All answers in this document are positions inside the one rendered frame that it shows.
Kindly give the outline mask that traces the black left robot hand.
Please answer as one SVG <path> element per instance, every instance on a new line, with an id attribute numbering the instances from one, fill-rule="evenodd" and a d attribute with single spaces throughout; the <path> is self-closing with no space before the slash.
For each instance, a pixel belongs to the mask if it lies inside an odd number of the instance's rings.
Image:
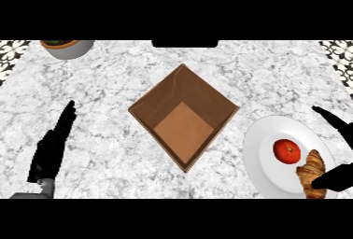
<path id="1" fill-rule="evenodd" d="M 40 179 L 55 179 L 64 159 L 65 143 L 71 134 L 75 120 L 74 101 L 70 101 L 55 128 L 46 132 L 37 143 L 37 150 L 31 159 L 28 182 L 36 183 Z"/>

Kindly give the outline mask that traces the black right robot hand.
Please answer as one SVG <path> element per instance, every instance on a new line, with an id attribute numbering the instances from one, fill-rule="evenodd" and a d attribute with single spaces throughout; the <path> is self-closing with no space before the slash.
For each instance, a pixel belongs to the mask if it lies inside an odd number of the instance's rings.
<path id="1" fill-rule="evenodd" d="M 319 106 L 312 109 L 322 115 L 329 125 L 338 130 L 343 139 L 353 149 L 353 122 L 346 123 L 341 118 Z M 335 192 L 347 190 L 353 187 L 353 162 L 341 164 L 332 170 L 322 174 L 313 181 L 312 187 L 316 190 L 329 189 Z"/>

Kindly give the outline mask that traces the red tomato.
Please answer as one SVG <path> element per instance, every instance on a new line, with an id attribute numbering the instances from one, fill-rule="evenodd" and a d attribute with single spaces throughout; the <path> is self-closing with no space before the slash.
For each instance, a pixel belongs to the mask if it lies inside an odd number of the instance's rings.
<path id="1" fill-rule="evenodd" d="M 301 159 L 301 149 L 288 139 L 279 139 L 273 144 L 273 154 L 276 159 L 285 164 L 294 164 Z"/>

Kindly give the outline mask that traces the white plate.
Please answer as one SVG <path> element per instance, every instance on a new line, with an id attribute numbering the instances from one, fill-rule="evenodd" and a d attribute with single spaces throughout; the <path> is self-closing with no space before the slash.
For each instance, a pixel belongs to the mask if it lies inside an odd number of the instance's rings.
<path id="1" fill-rule="evenodd" d="M 275 156 L 273 146 L 282 139 L 300 147 L 301 158 L 297 163 L 287 164 Z M 306 164 L 312 149 L 319 151 L 325 170 L 329 171 L 335 167 L 331 152 L 303 123 L 284 116 L 269 116 L 251 125 L 244 138 L 242 160 L 253 184 L 265 198 L 306 198 L 297 167 Z"/>

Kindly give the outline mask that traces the brown cardboard box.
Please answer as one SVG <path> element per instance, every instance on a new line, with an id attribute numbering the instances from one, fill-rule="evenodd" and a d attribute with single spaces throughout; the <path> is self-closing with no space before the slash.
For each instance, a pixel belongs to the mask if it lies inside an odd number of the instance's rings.
<path id="1" fill-rule="evenodd" d="M 188 172 L 239 107 L 182 64 L 129 108 Z"/>

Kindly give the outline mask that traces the brown croissant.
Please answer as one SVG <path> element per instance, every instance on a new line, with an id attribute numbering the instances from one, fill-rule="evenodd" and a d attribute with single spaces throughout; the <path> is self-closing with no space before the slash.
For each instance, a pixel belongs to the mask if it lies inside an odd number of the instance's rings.
<path id="1" fill-rule="evenodd" d="M 297 176 L 300 178 L 304 196 L 307 199 L 324 199 L 327 189 L 316 190 L 312 187 L 313 180 L 325 173 L 325 164 L 318 150 L 312 149 L 307 157 L 306 164 L 297 167 Z"/>

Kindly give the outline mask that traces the grey plant pot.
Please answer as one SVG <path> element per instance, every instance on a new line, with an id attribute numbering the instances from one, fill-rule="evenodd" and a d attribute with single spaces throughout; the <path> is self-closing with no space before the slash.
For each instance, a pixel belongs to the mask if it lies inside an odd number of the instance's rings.
<path id="1" fill-rule="evenodd" d="M 55 46 L 44 41 L 40 41 L 40 43 L 49 54 L 59 60 L 73 60 L 81 57 L 93 47 L 92 40 L 73 40 L 67 44 Z"/>

